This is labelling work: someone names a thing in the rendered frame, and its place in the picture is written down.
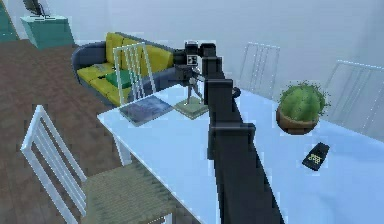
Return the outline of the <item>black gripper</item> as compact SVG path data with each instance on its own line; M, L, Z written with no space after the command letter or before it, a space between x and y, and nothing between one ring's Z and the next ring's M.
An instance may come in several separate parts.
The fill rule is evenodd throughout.
M183 49L176 49L173 52L173 63L175 68L174 80L179 82L182 86L188 86L188 96L186 104L189 104L192 95L192 88L200 98L200 102L204 102L202 93L198 88L198 75L200 72L197 70L197 55L187 54Z

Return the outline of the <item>white dining table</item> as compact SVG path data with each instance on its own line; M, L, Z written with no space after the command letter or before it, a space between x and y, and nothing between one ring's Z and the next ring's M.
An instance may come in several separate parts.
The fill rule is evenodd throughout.
M288 135L276 124L274 102L244 91L236 103L256 126L256 150L286 224L384 224L384 143L326 121ZM191 120L171 111L140 127L117 109L98 118L123 161L134 155L203 224L220 223L208 115ZM319 142L330 149L313 171L302 161Z

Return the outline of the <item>white slatted chair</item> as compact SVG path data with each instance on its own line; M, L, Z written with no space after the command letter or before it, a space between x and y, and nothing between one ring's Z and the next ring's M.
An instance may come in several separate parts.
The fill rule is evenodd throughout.
M278 46L248 42L241 61L239 86L267 99L273 99L279 59Z
M133 94L134 101L137 101L146 96L144 91L142 73L141 73L141 65L139 62L139 52L138 52L139 48L141 48L144 53L144 58L146 62L148 77L152 87L152 92L155 93L156 87L154 84L154 78L153 78L153 73L151 70L150 62L149 62L146 44L144 42L139 42L136 44L115 47L113 49L113 56L114 56L114 62L115 62L114 67L115 67L115 72L117 73L117 77L120 77L120 71L121 71L119 53L123 52L125 55L125 62L126 62L128 71L130 72L131 93ZM121 105L126 104L121 83L118 83L118 92L119 92L120 104Z
M384 67L337 60L323 88L322 119L384 141Z

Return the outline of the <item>green cushion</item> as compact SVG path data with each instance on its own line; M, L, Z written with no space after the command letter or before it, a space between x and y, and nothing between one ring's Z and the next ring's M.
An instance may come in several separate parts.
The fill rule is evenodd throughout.
M121 70L120 77L117 77L116 72L109 73L105 76L106 80L114 85L118 86L118 83L121 83L123 89L129 88L131 86L130 72L128 70Z

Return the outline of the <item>blue sofa with yellow cushions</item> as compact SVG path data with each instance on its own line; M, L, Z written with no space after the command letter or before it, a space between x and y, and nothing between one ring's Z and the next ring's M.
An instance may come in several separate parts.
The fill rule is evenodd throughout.
M82 45L73 52L71 63L75 79L80 85L90 89L106 106L118 107L118 87L105 78L107 74L114 72L113 49L139 42L146 44L156 90L161 91L175 85L174 48L121 32L108 32L105 41ZM103 64L107 71L100 72L93 67L94 64Z

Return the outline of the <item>green cactus in brown pot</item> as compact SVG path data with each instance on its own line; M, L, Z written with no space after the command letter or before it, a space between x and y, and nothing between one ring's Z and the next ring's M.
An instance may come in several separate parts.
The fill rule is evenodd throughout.
M305 135L318 124L320 117L331 104L329 94L318 84L307 80L291 84L281 93L276 109L276 122L290 135Z

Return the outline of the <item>white chair with woven seat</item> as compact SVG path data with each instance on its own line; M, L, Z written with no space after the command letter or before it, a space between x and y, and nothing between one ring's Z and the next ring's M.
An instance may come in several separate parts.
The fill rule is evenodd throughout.
M86 176L41 105L21 152L66 224L176 224L176 200L142 162Z

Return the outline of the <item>black remote control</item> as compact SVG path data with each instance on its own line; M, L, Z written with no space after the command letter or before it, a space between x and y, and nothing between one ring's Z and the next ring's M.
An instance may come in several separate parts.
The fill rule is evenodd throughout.
M329 145L322 142L317 143L305 156L302 164L313 171L318 171L325 161L329 149Z

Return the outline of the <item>teal cabinet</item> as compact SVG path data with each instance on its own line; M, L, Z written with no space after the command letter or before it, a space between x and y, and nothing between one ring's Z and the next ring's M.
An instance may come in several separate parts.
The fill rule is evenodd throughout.
M20 20L29 41L39 50L74 44L69 20L64 16L24 16Z

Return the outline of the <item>black television set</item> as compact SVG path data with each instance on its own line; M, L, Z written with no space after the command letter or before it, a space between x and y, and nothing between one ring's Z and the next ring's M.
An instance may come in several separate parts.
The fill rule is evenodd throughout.
M38 0L23 0L24 6L27 11L35 16L49 17L44 10L44 7Z

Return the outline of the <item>teal cupboard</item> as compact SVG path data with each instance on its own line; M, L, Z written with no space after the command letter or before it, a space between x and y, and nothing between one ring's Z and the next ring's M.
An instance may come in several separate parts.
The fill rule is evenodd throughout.
M0 43L18 40L18 34L15 27L9 17L9 14L4 6L2 0L0 0Z

